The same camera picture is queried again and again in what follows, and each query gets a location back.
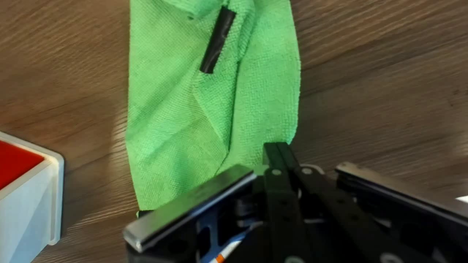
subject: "silver metal plate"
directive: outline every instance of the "silver metal plate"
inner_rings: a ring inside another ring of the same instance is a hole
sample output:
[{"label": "silver metal plate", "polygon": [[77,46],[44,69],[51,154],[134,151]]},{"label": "silver metal plate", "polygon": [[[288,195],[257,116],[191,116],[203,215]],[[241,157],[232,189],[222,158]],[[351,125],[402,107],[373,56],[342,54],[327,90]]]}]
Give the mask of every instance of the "silver metal plate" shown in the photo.
[{"label": "silver metal plate", "polygon": [[124,240],[136,252],[143,253],[170,236],[178,227],[199,217],[219,201],[250,184],[256,179],[244,167],[232,167],[212,180],[200,184],[187,195],[129,224],[123,233]]},{"label": "silver metal plate", "polygon": [[458,222],[468,227],[468,215],[456,209],[453,201],[446,201],[425,192],[424,189],[409,186],[404,182],[383,177],[365,167],[355,165],[352,163],[344,163],[336,167],[336,171],[346,174],[357,180],[355,183],[365,184],[365,187],[374,192],[384,193],[412,206],[418,206],[424,211],[430,211],[442,218]]}]

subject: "wood grain surface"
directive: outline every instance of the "wood grain surface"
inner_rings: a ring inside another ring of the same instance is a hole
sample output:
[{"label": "wood grain surface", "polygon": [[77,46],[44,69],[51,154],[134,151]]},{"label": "wood grain surface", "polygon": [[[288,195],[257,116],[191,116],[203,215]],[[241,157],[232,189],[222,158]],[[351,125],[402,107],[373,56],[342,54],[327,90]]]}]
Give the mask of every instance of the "wood grain surface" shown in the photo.
[{"label": "wood grain surface", "polygon": [[[468,195],[468,3],[294,0],[303,163]],[[0,0],[0,130],[67,161],[64,236],[36,262],[124,262],[129,3]]]}]

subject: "black clip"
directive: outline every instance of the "black clip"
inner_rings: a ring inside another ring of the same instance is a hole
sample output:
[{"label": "black clip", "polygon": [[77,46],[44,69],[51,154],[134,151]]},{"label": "black clip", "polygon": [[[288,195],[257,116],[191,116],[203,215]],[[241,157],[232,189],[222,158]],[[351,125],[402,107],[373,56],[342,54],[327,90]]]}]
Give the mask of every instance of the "black clip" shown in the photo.
[{"label": "black clip", "polygon": [[219,59],[221,50],[229,34],[234,18],[235,18],[235,12],[227,9],[225,6],[221,8],[219,16],[215,25],[215,31],[210,35],[210,40],[202,62],[200,71],[203,73],[213,73],[215,65]]}]

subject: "cloth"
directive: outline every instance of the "cloth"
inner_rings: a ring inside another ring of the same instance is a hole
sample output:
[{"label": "cloth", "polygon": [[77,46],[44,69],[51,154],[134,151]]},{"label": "cloth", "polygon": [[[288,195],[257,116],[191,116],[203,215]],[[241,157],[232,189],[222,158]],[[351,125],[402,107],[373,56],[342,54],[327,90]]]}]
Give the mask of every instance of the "cloth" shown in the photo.
[{"label": "cloth", "polygon": [[[221,8],[235,12],[213,73],[200,65]],[[288,0],[131,0],[127,154],[142,211],[291,142],[300,57]]]}]

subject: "white box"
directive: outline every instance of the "white box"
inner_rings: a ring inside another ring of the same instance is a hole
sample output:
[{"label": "white box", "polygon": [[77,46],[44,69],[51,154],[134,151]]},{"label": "white box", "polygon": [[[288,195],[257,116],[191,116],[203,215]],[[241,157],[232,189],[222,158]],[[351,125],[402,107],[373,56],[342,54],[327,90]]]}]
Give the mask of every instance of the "white box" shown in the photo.
[{"label": "white box", "polygon": [[29,263],[60,240],[64,161],[55,152],[4,133],[0,141],[44,158],[0,189],[0,263]]}]

